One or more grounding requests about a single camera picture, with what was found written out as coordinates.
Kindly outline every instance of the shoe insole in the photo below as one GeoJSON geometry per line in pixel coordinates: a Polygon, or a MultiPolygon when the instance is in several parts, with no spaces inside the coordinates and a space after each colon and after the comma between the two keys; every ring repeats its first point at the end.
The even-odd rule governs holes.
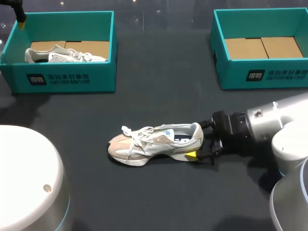
{"type": "Polygon", "coordinates": [[[192,139],[191,136],[188,135],[175,135],[174,136],[174,141],[177,143],[185,143],[188,142],[192,139]]]}
{"type": "Polygon", "coordinates": [[[48,59],[39,59],[35,61],[36,63],[48,63],[48,59]]]}

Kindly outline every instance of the teal shoe box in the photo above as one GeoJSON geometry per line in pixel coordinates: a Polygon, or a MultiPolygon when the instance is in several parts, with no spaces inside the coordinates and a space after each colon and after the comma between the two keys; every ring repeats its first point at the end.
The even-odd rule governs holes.
{"type": "Polygon", "coordinates": [[[308,87],[306,8],[214,10],[210,46],[223,90],[308,87]],[[267,37],[293,37],[301,57],[230,57],[226,39],[267,37]]]}
{"type": "Polygon", "coordinates": [[[15,22],[0,57],[0,71],[13,93],[115,91],[117,35],[114,12],[27,13],[15,22]],[[25,63],[33,41],[108,41],[107,62],[25,63]]]}

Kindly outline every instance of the gray sneaker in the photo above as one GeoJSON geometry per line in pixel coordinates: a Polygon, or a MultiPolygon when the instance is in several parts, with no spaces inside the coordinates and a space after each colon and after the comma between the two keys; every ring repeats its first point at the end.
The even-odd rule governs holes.
{"type": "Polygon", "coordinates": [[[186,153],[198,150],[203,131],[198,123],[145,127],[138,131],[123,126],[123,134],[107,144],[110,156],[126,165],[143,166],[153,156],[166,154],[175,160],[192,161],[186,153]]]}

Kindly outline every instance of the shoelace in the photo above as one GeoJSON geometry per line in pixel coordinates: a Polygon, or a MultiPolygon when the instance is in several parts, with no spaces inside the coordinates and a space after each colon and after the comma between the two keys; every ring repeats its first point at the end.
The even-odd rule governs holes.
{"type": "Polygon", "coordinates": [[[92,55],[87,53],[78,52],[74,49],[67,49],[68,51],[72,52],[72,56],[74,59],[77,59],[79,62],[83,62],[84,60],[90,62],[92,60],[92,55]]]}
{"type": "Polygon", "coordinates": [[[127,137],[131,137],[132,139],[129,146],[126,163],[129,156],[131,155],[134,145],[140,147],[143,150],[144,154],[147,155],[144,148],[142,147],[142,143],[153,143],[153,141],[148,141],[147,138],[150,135],[150,133],[152,133],[154,130],[155,128],[153,127],[144,127],[139,129],[138,131],[131,131],[131,129],[129,129],[128,127],[122,126],[123,134],[127,137]]]}

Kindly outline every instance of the open shoe box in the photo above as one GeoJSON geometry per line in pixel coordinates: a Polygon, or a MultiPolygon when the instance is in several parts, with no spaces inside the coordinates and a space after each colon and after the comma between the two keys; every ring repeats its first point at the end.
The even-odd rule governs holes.
{"type": "Polygon", "coordinates": [[[308,87],[306,8],[214,10],[210,45],[222,89],[308,87]]]}
{"type": "Polygon", "coordinates": [[[13,93],[114,91],[116,54],[114,12],[27,13],[23,31],[17,22],[13,26],[0,71],[13,93]],[[27,48],[49,50],[55,44],[108,61],[25,63],[27,48]]]}

